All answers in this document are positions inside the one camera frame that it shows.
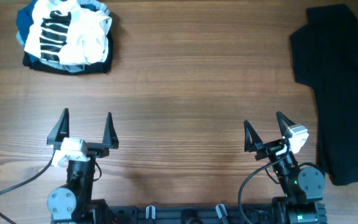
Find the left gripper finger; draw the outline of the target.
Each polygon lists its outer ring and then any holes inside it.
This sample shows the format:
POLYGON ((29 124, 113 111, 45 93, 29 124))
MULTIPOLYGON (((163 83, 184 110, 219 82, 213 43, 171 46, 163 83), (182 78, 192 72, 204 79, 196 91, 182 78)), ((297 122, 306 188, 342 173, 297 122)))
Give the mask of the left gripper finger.
POLYGON ((102 144, 109 149, 119 148, 119 140, 114 129, 111 112, 108 112, 106 117, 102 144))
POLYGON ((47 145, 61 145, 64 138, 70 136, 69 118, 69 110, 65 108, 58 122, 47 137, 47 145))

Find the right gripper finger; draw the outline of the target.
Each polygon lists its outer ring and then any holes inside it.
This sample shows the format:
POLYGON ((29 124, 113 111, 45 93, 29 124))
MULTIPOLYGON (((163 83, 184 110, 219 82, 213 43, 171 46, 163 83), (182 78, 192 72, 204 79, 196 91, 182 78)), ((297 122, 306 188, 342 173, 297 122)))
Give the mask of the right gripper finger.
POLYGON ((289 118, 287 118, 281 111, 276 112, 276 117, 277 117, 281 135, 284 136, 287 127, 293 126, 295 125, 295 123, 289 118))
POLYGON ((244 150, 245 152, 256 152, 259 149, 263 148, 263 141, 260 136, 257 134, 253 126, 248 120, 244 121, 244 150))

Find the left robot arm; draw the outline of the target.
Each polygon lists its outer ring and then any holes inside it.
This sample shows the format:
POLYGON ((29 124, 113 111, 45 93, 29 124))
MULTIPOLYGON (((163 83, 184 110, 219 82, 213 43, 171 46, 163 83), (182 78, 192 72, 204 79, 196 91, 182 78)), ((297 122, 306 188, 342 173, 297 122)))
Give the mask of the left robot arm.
POLYGON ((54 150, 51 165, 60 167, 65 162, 67 180, 47 197, 52 223, 117 223, 117 217, 104 199, 92 199, 94 176, 100 169, 97 159, 108 157, 110 149, 119 147, 112 114, 106 117, 101 143, 71 138, 69 110, 65 108, 47 137, 54 150))

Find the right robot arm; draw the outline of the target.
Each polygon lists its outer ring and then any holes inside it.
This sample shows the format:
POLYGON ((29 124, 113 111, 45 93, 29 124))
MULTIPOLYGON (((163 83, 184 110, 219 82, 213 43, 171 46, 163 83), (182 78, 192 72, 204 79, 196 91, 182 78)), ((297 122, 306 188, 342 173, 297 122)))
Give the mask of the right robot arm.
POLYGON ((255 152, 257 161, 268 159, 269 163, 249 174, 240 186, 237 204, 241 220, 253 221, 246 215, 242 204, 242 193, 248 182, 261 171, 272 168, 277 176, 284 196, 274 197, 268 211, 269 223, 326 223, 323 204, 325 173, 314 163, 299 164, 295 154, 300 151, 309 137, 308 129, 294 123, 282 112, 276 112, 281 138, 264 143, 248 120, 244 121, 244 150, 255 152))

